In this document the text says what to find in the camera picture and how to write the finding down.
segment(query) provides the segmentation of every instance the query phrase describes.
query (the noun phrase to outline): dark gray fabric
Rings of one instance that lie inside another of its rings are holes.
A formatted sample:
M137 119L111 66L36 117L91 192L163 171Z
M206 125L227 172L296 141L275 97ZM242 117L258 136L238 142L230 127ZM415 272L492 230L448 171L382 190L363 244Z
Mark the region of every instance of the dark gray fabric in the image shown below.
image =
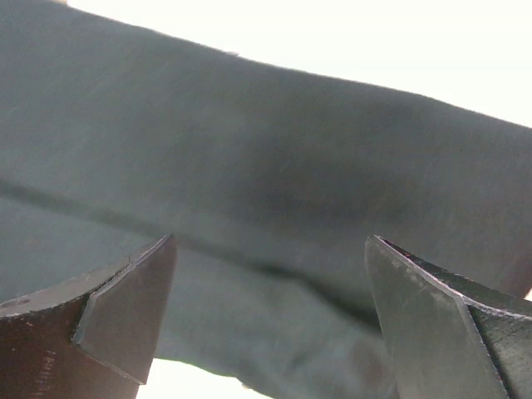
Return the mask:
M422 96L0 0L0 137L0 299L174 232L160 356L278 398L387 397L370 234L531 284L530 130Z

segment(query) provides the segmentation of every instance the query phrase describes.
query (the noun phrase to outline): black metal jaw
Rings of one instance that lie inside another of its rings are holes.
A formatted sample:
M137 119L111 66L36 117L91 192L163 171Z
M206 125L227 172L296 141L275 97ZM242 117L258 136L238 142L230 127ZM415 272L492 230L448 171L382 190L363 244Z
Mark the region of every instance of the black metal jaw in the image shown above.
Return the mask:
M128 259L0 304L0 397L133 399L175 271L164 237Z
M401 398L532 397L532 303L378 237L366 262Z

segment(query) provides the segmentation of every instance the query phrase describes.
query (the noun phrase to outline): bright white background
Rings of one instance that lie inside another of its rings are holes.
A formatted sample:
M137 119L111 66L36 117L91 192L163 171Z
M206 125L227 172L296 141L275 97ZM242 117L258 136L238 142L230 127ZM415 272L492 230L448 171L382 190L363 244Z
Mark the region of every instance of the bright white background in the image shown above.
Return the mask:
M532 127L532 2L69 0L82 10L281 67L412 91ZM155 360L139 399L251 399Z

